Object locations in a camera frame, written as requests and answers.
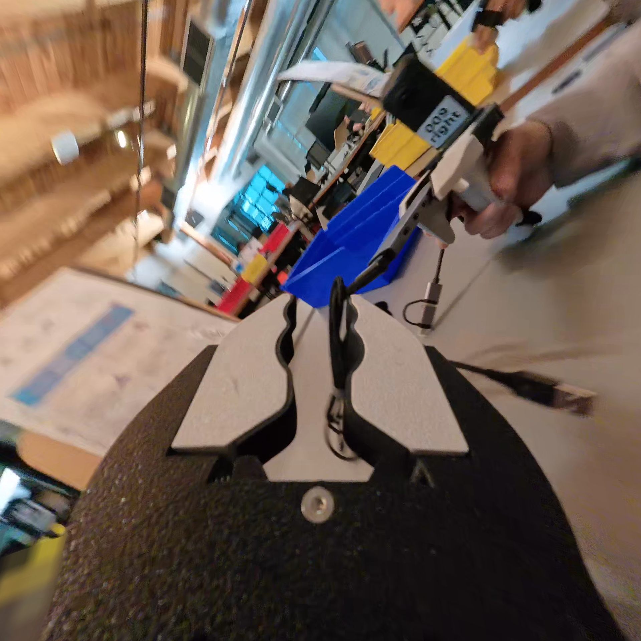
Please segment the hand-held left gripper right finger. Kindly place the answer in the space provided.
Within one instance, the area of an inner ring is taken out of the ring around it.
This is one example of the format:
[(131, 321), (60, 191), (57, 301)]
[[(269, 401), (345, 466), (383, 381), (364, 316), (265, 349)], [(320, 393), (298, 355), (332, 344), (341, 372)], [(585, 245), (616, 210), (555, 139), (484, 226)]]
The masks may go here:
[(468, 443), (424, 345), (412, 331), (360, 295), (350, 298), (355, 367), (349, 408), (376, 436), (410, 454), (465, 455)]

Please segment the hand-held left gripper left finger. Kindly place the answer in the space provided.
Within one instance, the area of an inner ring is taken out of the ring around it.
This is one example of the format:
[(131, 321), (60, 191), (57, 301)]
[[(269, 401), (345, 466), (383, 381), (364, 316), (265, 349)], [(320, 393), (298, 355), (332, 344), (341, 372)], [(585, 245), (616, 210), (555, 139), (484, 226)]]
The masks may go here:
[(282, 294), (239, 322), (213, 357), (174, 437), (174, 453), (268, 462), (297, 431), (290, 362), (297, 299)]

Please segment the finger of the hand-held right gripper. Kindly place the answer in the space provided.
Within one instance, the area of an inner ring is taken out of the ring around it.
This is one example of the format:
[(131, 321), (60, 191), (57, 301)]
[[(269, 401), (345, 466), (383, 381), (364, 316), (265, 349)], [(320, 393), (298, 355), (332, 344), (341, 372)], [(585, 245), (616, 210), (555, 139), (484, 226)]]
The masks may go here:
[(453, 244), (448, 201), (435, 200), (423, 212), (423, 229), (445, 245)]

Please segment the grey USB hub with cable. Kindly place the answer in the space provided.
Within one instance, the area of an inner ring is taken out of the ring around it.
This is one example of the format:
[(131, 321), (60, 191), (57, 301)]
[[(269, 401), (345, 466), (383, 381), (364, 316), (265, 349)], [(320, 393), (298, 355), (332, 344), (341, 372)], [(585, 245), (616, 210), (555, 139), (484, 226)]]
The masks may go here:
[[(383, 263), (388, 267), (403, 252), (414, 231), (418, 227), (427, 230), (428, 223), (436, 220), (446, 209), (446, 205), (434, 196), (430, 176), (426, 174), (421, 177), (401, 202), (399, 221), (380, 246), (379, 254), (383, 258)], [(428, 281), (423, 298), (407, 303), (403, 309), (403, 319), (409, 325), (419, 328), (423, 333), (430, 332), (433, 329), (442, 292), (440, 275), (444, 253), (445, 250), (441, 249), (435, 273)], [(418, 322), (409, 320), (406, 314), (408, 309), (419, 304), (423, 306), (421, 320)]]

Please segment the person's right forearm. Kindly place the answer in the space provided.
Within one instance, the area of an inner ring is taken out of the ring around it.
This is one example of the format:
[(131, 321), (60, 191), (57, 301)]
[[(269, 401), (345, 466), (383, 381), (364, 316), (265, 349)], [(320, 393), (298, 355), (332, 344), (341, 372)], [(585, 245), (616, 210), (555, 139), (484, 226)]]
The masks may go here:
[(557, 188), (640, 156), (640, 21), (604, 52), (591, 75), (527, 119), (549, 131)]

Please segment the person's right hand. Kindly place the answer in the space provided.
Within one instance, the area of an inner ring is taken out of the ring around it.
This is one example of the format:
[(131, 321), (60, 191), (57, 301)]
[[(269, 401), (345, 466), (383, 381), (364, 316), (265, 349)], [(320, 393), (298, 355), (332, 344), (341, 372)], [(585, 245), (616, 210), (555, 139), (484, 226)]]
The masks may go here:
[(486, 240), (503, 235), (544, 196), (553, 184), (551, 148), (549, 128), (537, 121), (501, 133), (488, 156), (488, 181), (499, 203), (475, 212), (460, 199), (453, 201), (453, 216), (469, 235)]

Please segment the yellow plastic bin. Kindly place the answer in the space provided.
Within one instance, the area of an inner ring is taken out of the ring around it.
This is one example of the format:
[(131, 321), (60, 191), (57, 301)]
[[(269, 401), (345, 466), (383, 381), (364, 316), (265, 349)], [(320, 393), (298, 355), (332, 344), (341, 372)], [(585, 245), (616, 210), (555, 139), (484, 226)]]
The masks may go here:
[(370, 151), (384, 167), (397, 166), (406, 171), (431, 145), (400, 122), (387, 124)]
[(487, 103), (497, 86), (500, 76), (498, 61), (497, 44), (479, 53), (469, 35), (436, 68), (435, 73), (469, 103), (479, 107)]

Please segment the blue plastic bin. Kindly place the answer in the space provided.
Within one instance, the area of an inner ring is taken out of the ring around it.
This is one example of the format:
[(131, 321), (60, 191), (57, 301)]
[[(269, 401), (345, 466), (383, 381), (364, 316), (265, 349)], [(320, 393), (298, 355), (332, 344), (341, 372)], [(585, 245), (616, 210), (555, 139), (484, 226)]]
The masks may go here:
[(349, 286), (367, 268), (399, 221), (399, 207), (415, 180), (393, 166), (337, 213), (295, 263), (283, 292), (313, 308), (330, 302), (333, 281)]

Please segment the white paper strip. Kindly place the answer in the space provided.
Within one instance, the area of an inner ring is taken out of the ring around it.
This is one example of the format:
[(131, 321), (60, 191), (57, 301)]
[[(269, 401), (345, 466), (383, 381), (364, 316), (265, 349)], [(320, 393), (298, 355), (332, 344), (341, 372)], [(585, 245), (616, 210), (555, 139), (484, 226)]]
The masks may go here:
[(277, 81), (328, 83), (343, 95), (358, 93), (379, 99), (390, 75), (357, 62), (301, 60), (280, 72)]

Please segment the white board with blue label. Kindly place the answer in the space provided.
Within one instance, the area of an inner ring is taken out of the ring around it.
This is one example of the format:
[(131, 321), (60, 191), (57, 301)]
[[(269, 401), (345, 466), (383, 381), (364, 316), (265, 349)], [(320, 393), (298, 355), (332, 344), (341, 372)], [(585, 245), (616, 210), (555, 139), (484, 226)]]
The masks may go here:
[(63, 268), (1, 309), (1, 423), (104, 456), (142, 408), (237, 323)]

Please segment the white cylinder lamp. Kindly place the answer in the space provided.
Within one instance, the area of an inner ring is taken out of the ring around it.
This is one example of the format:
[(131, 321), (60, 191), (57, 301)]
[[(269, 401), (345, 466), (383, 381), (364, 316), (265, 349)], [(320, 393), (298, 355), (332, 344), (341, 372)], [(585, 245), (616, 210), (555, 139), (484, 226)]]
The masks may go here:
[(71, 130), (62, 131), (51, 138), (51, 148), (56, 161), (66, 166), (79, 157), (79, 144)]

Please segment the silver ventilation duct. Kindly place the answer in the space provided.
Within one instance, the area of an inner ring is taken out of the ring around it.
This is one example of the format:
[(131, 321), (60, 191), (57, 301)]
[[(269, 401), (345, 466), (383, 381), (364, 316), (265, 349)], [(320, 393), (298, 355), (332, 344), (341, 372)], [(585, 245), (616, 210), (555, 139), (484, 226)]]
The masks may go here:
[(276, 96), (278, 75), (311, 44), (333, 1), (268, 1), (209, 182), (239, 177)]

